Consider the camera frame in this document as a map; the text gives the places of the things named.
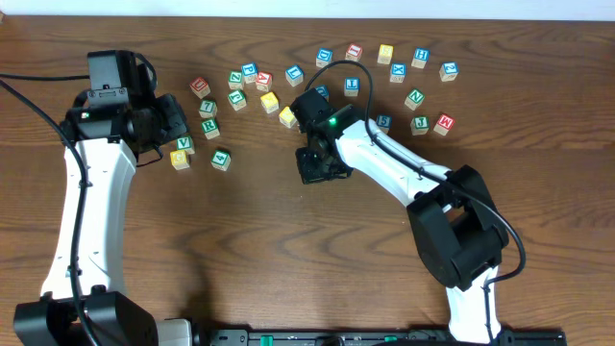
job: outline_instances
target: black joint housing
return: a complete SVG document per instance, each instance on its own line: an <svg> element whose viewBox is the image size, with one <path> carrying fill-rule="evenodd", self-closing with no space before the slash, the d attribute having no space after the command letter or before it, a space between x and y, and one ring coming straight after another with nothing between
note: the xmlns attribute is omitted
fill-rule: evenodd
<svg viewBox="0 0 615 346"><path fill-rule="evenodd" d="M484 180L472 167L461 167L447 181L496 210ZM442 210L446 206L463 207L463 213L450 222ZM446 287L466 290L486 268L502 262L502 249L508 245L505 226L476 202L439 185L418 196L406 210L421 261Z"/></svg>

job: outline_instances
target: wire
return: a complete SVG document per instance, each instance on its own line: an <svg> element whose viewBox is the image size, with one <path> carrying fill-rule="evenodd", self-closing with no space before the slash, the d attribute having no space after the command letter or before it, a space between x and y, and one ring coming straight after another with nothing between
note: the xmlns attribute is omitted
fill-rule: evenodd
<svg viewBox="0 0 615 346"><path fill-rule="evenodd" d="M0 73L0 78L15 79L21 81L37 81L37 82L64 82L89 79L88 75L81 76L64 76L64 77L39 77L39 76L24 76L10 73Z"/></svg>
<svg viewBox="0 0 615 346"><path fill-rule="evenodd" d="M61 138L61 141L64 143L66 148L68 148L70 153L73 155L73 157L75 158L75 161L77 162L77 166L79 167L79 172L81 173L81 180L79 181L79 188L80 188L79 200L77 202L77 212L75 214L75 226L73 228L73 236L72 236L72 240L70 243L70 265L68 269L70 272L70 287L73 293L73 304L75 305L75 310L77 311L77 315L79 316L79 319L81 320L81 324L84 327L84 330L86 331L86 335L89 338L89 341L93 345L98 346L100 345L100 342L98 341L98 338L94 334L94 330L92 329L90 325L89 319L86 317L84 306L81 304L79 287L77 287L77 277L79 275L78 265L77 265L77 261L79 260L78 258L79 238L81 235L81 222L82 222L82 218L84 214L84 207L86 204L86 189L88 186L86 166L84 165L84 162L81 159L81 156L77 152L77 149L75 149L75 146L70 142L70 140L68 140L68 138L66 137L62 129L60 129L58 124L56 124L56 122L49 115L47 115L43 110L37 107L37 105L32 103L32 101L30 101L28 98L20 94L17 90L13 89L11 86L6 84L2 80L0 80L0 87L3 87L6 91L8 91L10 94L16 97L19 101L23 102L32 111L34 111L43 120L45 120L45 122L47 122L47 124L49 124L49 126L51 126L51 128L54 129L56 133L58 133L58 135Z"/></svg>
<svg viewBox="0 0 615 346"><path fill-rule="evenodd" d="M156 152L158 153L159 158L154 159L154 160L151 160L151 161L149 161L149 162L147 162L147 163L138 164L138 165L136 166L136 168L143 167L143 166L146 166L146 165L148 165L148 164L152 164L152 163L154 163L154 162L158 162L158 161L162 160L162 158L164 157L164 154L162 153L162 151L161 151L160 147L159 147L158 145L156 145L156 144L155 144L155 145L154 145L154 149L155 149L155 150L156 150Z"/></svg>
<svg viewBox="0 0 615 346"><path fill-rule="evenodd" d="M423 168L422 166L416 166L414 163L407 161L405 158L401 157L400 155L398 155L397 153L393 152L392 150L388 149L386 146L384 146L379 138L378 138L378 134L372 133L370 127L369 127L369 120L370 120L370 110L372 108L372 100L373 100L373 94L374 94L374 87L373 87L373 82L372 82L372 75L371 73L367 70L367 68L365 66L363 66L363 64L359 63L359 62L353 62L353 61L338 61L338 62L332 62L330 64L328 64L327 66L323 67L322 69L320 69L318 72L316 72L316 74L309 80L309 82L307 83L306 86L306 91L309 90L309 87L311 86L311 84L318 78L318 76L320 76L323 72L325 72L326 70L328 70L329 68L336 66L338 64L342 64L342 63L347 63L347 64L352 64L355 66L358 66L360 69L363 70L363 72L365 72L365 74L367 75L367 80L369 81L369 94L367 96L367 105L365 107L365 131L367 132L367 135L370 137L370 139L372 140L372 142L374 144L376 144L379 148L381 148L383 150L384 153L388 154L390 157L392 157L393 159L401 162L402 164L404 164L405 166L407 166L408 168L410 168L411 170L413 170L414 172L416 172L417 174L419 174L419 176L421 177L425 177L435 183L438 183L440 185L443 185L444 187L450 189L453 192L456 192L456 194L458 194L461 197L467 198L475 203L477 203L478 205L480 205L481 207L489 210L494 216L496 216L496 218L502 222L504 224L504 226L506 227L506 229L508 230L508 232L510 233L510 236L512 236L512 238L515 241L515 244L517 245L517 249L519 250L519 264L517 265L517 268L515 268L513 271L504 274L502 276L493 278L493 279L489 279L486 280L484 282L484 285L482 287L483 291L484 291L484 296L485 296L485 309L486 309L486 323L485 323L485 327L487 328L487 332L489 334L489 341L491 343L493 343L493 334L491 333L491 313L489 310L489 286L491 284L497 283L497 282L502 282L504 280L508 280L508 279L512 279L514 277L516 277L517 275L519 275L523 269L526 266L526 249L523 246L523 242L521 241L521 237L519 237L519 235L517 234L517 232L512 228L512 226L508 223L508 221L506 221L506 219L496 210L494 210L493 208L489 207L486 203L484 203L481 198L477 195L475 195L474 193L471 193L469 191L466 191L465 188L461 187L461 186L457 186L455 184L452 184L450 182L447 182L427 171L425 171L425 168Z"/></svg>

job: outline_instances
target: black base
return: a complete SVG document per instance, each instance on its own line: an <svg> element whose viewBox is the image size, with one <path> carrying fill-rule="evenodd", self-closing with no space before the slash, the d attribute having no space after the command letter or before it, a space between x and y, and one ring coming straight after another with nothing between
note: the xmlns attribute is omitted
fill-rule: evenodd
<svg viewBox="0 0 615 346"><path fill-rule="evenodd" d="M502 330L498 346L566 346L564 332L513 332ZM209 346L421 346L480 345L455 341L446 330L417 329L390 332L247 332L211 331Z"/></svg>

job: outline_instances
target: blue block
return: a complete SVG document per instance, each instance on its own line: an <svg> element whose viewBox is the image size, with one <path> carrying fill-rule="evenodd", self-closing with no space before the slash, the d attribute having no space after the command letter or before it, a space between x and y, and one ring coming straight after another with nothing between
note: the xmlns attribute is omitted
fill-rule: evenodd
<svg viewBox="0 0 615 346"><path fill-rule="evenodd" d="M391 74L395 76L405 76L406 75L406 64L405 63L393 63L391 65Z"/></svg>
<svg viewBox="0 0 615 346"><path fill-rule="evenodd" d="M430 58L430 51L423 48L416 48L414 59L426 62Z"/></svg>
<svg viewBox="0 0 615 346"><path fill-rule="evenodd" d="M333 58L333 51L330 51L329 49L325 49L325 48L320 48L320 50L318 51L318 54L316 55L316 59L325 61L325 62L330 62L332 58Z"/></svg>
<svg viewBox="0 0 615 346"><path fill-rule="evenodd" d="M246 63L241 66L241 71L243 72L244 76L252 76L253 74L258 73L257 65L253 62Z"/></svg>
<svg viewBox="0 0 615 346"><path fill-rule="evenodd" d="M444 73L446 74L459 72L456 62L444 62L442 65L444 66Z"/></svg>
<svg viewBox="0 0 615 346"><path fill-rule="evenodd" d="M290 79L292 80L295 80L301 77L301 75L303 74L304 74L304 71L302 71L301 68L299 68L299 65L294 65L286 70L286 75L288 75L288 77L290 77Z"/></svg>
<svg viewBox="0 0 615 346"><path fill-rule="evenodd" d="M347 90L358 90L358 78L346 78Z"/></svg>
<svg viewBox="0 0 615 346"><path fill-rule="evenodd" d="M376 124L379 127L384 127L386 129L391 128L391 122L393 122L393 118L388 115L378 115L376 118Z"/></svg>
<svg viewBox="0 0 615 346"><path fill-rule="evenodd" d="M315 89L322 97L329 97L329 90L327 89L327 86L317 86Z"/></svg>

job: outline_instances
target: brown tabletop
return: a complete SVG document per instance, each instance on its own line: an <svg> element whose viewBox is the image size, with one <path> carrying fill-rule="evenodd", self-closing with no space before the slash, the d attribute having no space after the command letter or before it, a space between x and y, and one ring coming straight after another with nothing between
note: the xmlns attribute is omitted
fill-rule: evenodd
<svg viewBox="0 0 615 346"><path fill-rule="evenodd" d="M475 167L528 251L524 273L497 285L498 317L515 328L562 328L571 345L614 344L615 26L608 23L232 18L11 17L0 26L0 71L87 73L90 51L143 53L187 115L196 154L176 171L164 161L137 170L126 210L129 296L155 318L193 316L255 329L391 329L448 323L445 290L419 260L406 211L361 173L302 185L294 151L305 145L267 116L248 85L248 107L227 101L227 77L243 63L273 73L281 107L298 63L313 76L318 48L343 59L351 42L374 75L376 114L390 135L430 161ZM381 43L408 65L402 84L376 64ZM431 55L409 68L414 49ZM440 63L459 65L441 83ZM188 84L210 84L221 136L206 140ZM359 77L357 98L343 95ZM62 120L87 81L15 82ZM337 107L363 105L359 70L327 71ZM426 94L404 106L413 87ZM456 119L445 137L412 136L413 115ZM209 160L231 151L228 172ZM168 154L173 144L164 146ZM56 249L65 189L63 148L32 111L0 90L0 343L15 344L14 306L38 298ZM142 158L152 158L150 154ZM517 264L504 250L501 273Z"/></svg>

